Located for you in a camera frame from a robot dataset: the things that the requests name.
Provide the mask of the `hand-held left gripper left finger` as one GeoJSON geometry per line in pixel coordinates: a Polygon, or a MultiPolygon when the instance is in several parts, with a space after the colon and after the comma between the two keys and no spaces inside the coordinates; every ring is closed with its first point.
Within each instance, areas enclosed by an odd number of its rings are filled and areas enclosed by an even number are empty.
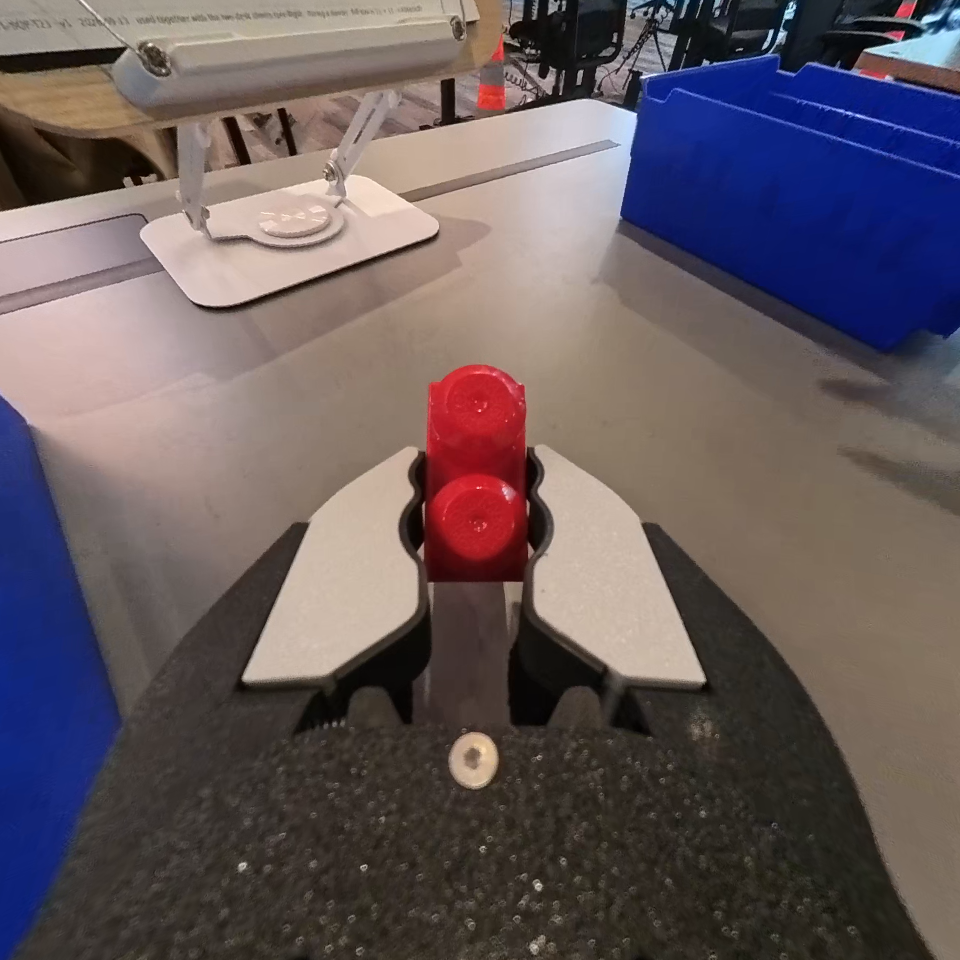
{"type": "Polygon", "coordinates": [[[247,661],[245,687],[331,689],[426,624],[423,460],[403,447],[312,514],[247,661]]]}

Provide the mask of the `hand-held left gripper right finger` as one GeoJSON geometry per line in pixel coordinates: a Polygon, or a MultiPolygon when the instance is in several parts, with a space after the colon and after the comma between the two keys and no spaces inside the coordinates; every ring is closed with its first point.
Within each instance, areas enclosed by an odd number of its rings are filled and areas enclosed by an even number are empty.
{"type": "Polygon", "coordinates": [[[532,555],[518,656],[546,690],[702,690],[705,671],[641,518],[545,444],[529,448],[532,555]]]}

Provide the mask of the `red two-stud block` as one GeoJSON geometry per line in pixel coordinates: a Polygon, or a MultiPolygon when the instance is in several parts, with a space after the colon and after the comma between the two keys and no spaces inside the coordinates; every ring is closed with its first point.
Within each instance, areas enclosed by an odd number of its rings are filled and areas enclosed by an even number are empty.
{"type": "Polygon", "coordinates": [[[424,562],[434,583],[521,582],[529,555],[526,401],[489,365],[429,386],[424,562]]]}

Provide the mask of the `blue plastic bin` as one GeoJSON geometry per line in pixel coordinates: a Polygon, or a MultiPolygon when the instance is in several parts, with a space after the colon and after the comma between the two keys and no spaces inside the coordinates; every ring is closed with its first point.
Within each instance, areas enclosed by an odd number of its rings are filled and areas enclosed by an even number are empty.
{"type": "Polygon", "coordinates": [[[1,404],[2,906],[34,909],[120,726],[32,431],[1,404]]]}
{"type": "Polygon", "coordinates": [[[958,96],[775,55],[641,83],[624,221],[878,351],[958,331],[958,96]]]}

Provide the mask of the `white instruction sheet stand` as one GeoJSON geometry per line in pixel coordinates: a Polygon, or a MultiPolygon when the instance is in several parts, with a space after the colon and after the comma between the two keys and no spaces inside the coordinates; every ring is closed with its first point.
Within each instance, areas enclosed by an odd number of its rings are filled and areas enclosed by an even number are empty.
{"type": "Polygon", "coordinates": [[[178,208],[140,239],[196,306],[244,306],[435,238],[438,222],[355,174],[406,88],[478,71],[501,36],[480,19],[416,19],[287,35],[143,41],[110,65],[2,71],[2,114],[45,132],[116,138],[174,179],[178,208]],[[340,144],[306,182],[209,201],[214,121],[340,93],[361,99],[340,144]]]}

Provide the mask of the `black office chair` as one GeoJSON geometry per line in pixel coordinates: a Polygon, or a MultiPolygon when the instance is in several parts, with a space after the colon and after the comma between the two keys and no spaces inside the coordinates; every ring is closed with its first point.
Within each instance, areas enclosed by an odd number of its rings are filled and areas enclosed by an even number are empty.
{"type": "Polygon", "coordinates": [[[623,49],[627,9],[626,1],[524,1],[507,33],[535,54],[538,78],[554,74],[550,101],[591,98],[598,70],[623,49]]]}

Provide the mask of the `wooden topped desk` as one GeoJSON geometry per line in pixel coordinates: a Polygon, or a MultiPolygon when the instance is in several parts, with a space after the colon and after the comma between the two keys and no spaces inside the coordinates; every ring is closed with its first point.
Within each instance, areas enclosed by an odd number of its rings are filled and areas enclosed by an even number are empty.
{"type": "Polygon", "coordinates": [[[861,73],[959,94],[959,30],[925,34],[863,51],[861,73]]]}

